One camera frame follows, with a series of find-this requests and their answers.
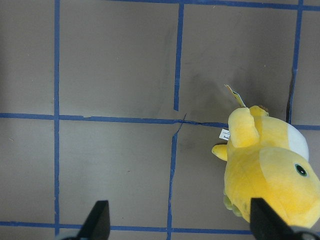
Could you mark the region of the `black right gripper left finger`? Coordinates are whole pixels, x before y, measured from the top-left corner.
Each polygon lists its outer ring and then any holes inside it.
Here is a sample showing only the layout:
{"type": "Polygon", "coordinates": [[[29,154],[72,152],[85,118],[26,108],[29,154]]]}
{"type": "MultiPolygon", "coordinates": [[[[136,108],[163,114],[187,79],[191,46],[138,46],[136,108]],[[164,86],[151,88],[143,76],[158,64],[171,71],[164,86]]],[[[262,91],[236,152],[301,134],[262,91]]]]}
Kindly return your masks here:
{"type": "Polygon", "coordinates": [[[111,232],[110,209],[108,200],[98,200],[80,231],[76,240],[108,240],[111,232]]]}

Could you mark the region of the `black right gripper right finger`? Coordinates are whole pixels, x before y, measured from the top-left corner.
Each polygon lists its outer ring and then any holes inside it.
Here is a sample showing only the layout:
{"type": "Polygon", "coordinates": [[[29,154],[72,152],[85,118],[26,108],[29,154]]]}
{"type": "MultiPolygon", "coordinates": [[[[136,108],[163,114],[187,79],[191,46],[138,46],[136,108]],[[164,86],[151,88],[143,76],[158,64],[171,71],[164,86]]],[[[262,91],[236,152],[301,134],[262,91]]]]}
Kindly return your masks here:
{"type": "Polygon", "coordinates": [[[257,240],[318,240],[309,228],[288,225],[263,198],[250,202],[250,231],[257,240]]]}

